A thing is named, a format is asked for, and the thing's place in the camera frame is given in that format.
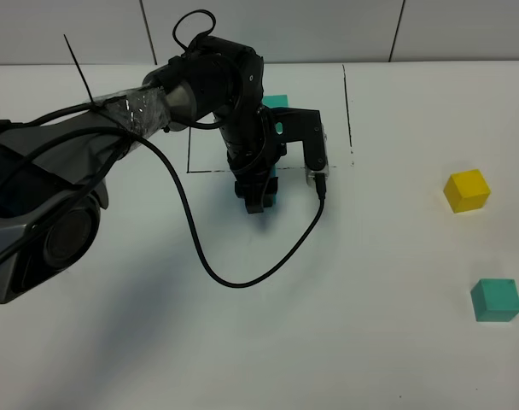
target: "cube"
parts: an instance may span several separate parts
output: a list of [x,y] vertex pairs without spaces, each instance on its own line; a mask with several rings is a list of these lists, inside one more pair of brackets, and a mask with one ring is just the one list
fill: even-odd
[[519,313],[514,279],[481,279],[470,294],[478,322],[510,322]]
[[444,188],[447,201],[454,213],[483,207],[491,190],[479,169],[454,173]]

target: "white table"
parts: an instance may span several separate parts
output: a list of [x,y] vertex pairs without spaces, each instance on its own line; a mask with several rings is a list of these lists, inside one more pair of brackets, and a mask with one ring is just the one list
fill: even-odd
[[[151,68],[85,75],[103,94]],[[138,149],[108,175],[87,255],[0,307],[0,409],[519,409],[519,315],[477,324],[469,297],[479,278],[519,291],[519,63],[345,69],[352,148],[341,65],[265,70],[265,94],[322,111],[332,166],[324,216],[287,266],[248,290],[213,282],[172,180]],[[0,67],[0,118],[83,100],[73,67]],[[296,148],[277,207],[247,215],[230,173],[186,173],[187,132],[152,141],[229,280],[269,269],[316,212]],[[191,143],[193,167],[225,165],[217,132]],[[443,184],[472,167],[493,193],[454,215]]]

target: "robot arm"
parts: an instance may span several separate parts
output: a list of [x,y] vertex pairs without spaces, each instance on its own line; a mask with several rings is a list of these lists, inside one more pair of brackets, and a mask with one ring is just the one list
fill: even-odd
[[[160,129],[219,129],[236,178],[236,194],[249,213],[273,205],[274,166],[286,154],[286,144],[301,141],[307,180],[317,186],[322,207],[328,161],[319,112],[263,106],[263,59],[250,47],[215,38],[211,32],[197,35],[181,56],[148,74],[141,87],[29,124],[0,121],[0,303],[62,272],[85,254],[98,230],[100,208],[108,206],[103,175],[138,143],[153,150],[146,139]],[[45,125],[80,111],[84,113]],[[197,122],[210,113],[214,123]],[[275,129],[277,123],[283,125],[282,134]],[[125,138],[127,134],[134,137]],[[79,201],[76,191],[82,196]],[[193,229],[192,235],[197,246]],[[23,246],[8,252],[19,241]]]

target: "yellow cube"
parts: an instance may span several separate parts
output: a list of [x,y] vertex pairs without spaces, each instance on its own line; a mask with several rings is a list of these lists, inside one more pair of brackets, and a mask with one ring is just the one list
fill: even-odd
[[483,207],[491,193],[479,169],[454,173],[447,181],[444,194],[454,213]]

